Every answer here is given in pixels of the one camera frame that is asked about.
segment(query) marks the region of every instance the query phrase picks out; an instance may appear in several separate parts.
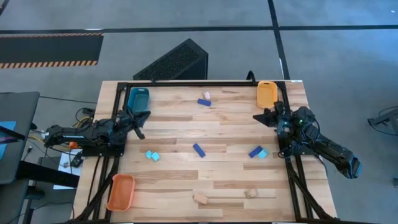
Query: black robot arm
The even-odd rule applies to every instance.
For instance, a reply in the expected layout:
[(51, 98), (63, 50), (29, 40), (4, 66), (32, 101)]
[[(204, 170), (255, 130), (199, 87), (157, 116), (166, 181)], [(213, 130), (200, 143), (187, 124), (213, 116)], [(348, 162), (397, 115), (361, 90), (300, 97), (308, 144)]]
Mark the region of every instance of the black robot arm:
[(265, 109), (263, 114), (253, 118), (268, 127), (277, 128), (278, 138), (287, 146), (283, 149), (284, 157), (293, 155), (295, 151), (310, 150), (332, 162), (345, 177), (354, 179), (359, 176), (362, 165), (358, 158), (347, 148), (324, 137), (315, 115), (307, 107), (302, 106), (291, 113), (283, 102), (278, 101), (274, 111)]
[(134, 130), (139, 139), (145, 138), (140, 128), (149, 115), (150, 111), (132, 113), (124, 108), (113, 119), (101, 119), (79, 128), (53, 125), (46, 130), (44, 146), (76, 142), (84, 156), (121, 156), (129, 131)]

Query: concrete floor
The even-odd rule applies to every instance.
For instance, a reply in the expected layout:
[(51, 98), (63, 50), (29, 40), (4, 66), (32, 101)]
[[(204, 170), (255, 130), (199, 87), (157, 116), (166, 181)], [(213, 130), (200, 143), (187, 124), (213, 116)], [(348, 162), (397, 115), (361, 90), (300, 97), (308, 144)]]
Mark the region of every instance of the concrete floor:
[[(396, 1), (275, 1), (280, 26), (398, 24)], [(265, 0), (11, 0), (0, 29), (90, 29), (271, 25)], [(337, 214), (344, 220), (396, 223), (398, 139), (377, 133), (367, 118), (398, 105), (398, 30), (283, 31), (292, 79), (302, 79), (322, 133), (351, 149), (362, 176), (344, 178), (327, 164)], [(103, 80), (132, 75), (187, 38), (209, 53), (209, 79), (281, 79), (272, 31), (105, 34), (95, 67), (0, 70), (1, 91), (96, 101)], [(45, 129), (74, 123), (85, 105), (40, 99), (34, 122)], [(42, 156), (33, 150), (27, 157)], [(65, 221), (70, 206), (42, 208), (32, 223)]]

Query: light blue cube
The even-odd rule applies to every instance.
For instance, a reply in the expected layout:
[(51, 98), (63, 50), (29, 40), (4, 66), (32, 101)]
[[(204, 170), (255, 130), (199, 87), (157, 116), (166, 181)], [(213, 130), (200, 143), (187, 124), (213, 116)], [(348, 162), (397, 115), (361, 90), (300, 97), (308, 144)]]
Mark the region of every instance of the light blue cube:
[(258, 154), (258, 157), (259, 157), (260, 159), (263, 159), (263, 158), (265, 158), (267, 155), (268, 155), (268, 152), (267, 152), (266, 150), (263, 149), (263, 150)]
[(152, 153), (152, 158), (156, 161), (160, 159), (159, 154), (157, 152)]
[(148, 150), (147, 152), (145, 152), (145, 156), (150, 159), (152, 158), (152, 152), (150, 150)]

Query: orange bin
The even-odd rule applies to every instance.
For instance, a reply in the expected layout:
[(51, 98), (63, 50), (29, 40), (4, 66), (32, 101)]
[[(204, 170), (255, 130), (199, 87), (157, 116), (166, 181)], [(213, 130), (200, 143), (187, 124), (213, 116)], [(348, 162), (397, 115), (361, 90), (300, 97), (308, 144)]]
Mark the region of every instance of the orange bin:
[(132, 175), (114, 175), (111, 196), (106, 208), (114, 212), (124, 212), (129, 209), (132, 204), (135, 187), (136, 181)]
[(274, 82), (260, 81), (257, 86), (257, 105), (260, 108), (273, 108), (278, 101), (278, 87)]

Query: white paper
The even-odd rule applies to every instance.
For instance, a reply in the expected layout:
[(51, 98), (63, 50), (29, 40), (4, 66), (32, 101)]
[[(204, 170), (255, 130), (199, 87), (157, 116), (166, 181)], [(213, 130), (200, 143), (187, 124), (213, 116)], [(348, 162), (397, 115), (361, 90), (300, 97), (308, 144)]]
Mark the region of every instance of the white paper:
[[(70, 161), (72, 161), (73, 158), (75, 157), (74, 155), (78, 154), (79, 152), (81, 152), (81, 149), (72, 149), (70, 151)], [(64, 168), (63, 164), (66, 162), (69, 164), (69, 166), (67, 168)], [(68, 174), (70, 174), (70, 162), (69, 162), (68, 154), (66, 154), (66, 153), (61, 154), (61, 160), (60, 160), (60, 165), (58, 166), (58, 170), (62, 171), (62, 172), (67, 172)], [(80, 171), (81, 171), (81, 166), (79, 168), (72, 167), (72, 174), (80, 176)], [(53, 189), (54, 190), (65, 190), (65, 189), (73, 189), (73, 187), (65, 187), (65, 186), (54, 184)]]

